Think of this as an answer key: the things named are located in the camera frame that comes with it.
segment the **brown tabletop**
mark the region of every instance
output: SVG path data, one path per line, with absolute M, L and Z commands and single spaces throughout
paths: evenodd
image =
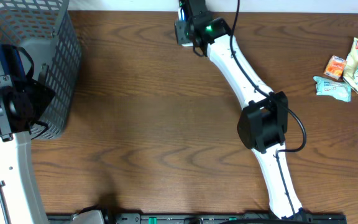
M 70 12 L 83 63 L 65 134 L 33 142 L 48 213 L 96 203 L 145 213 L 267 210 L 259 164 L 241 143 L 241 109 L 221 72 L 178 46 L 174 12 Z M 234 14 L 218 14 L 231 25 Z M 287 154 L 312 212 L 358 223 L 358 95 L 316 96 L 332 55 L 345 58 L 358 15 L 240 14 L 237 41 L 261 79 L 284 91 L 308 133 Z M 301 142 L 289 119 L 288 148 Z

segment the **light blue wrapper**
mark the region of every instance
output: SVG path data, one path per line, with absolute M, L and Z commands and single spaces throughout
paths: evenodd
M 347 83 L 339 83 L 327 78 L 313 77 L 317 82 L 316 90 L 318 96 L 333 96 L 337 100 L 351 101 L 351 87 Z

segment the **gray basket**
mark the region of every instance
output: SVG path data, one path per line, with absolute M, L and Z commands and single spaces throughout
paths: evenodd
M 34 61 L 33 79 L 56 93 L 40 118 L 49 130 L 38 139 L 62 134 L 73 99 L 81 48 L 67 7 L 68 0 L 0 0 L 0 44 L 25 48 Z M 23 64 L 25 70 L 30 68 L 28 61 Z M 32 137 L 43 129 L 34 125 Z

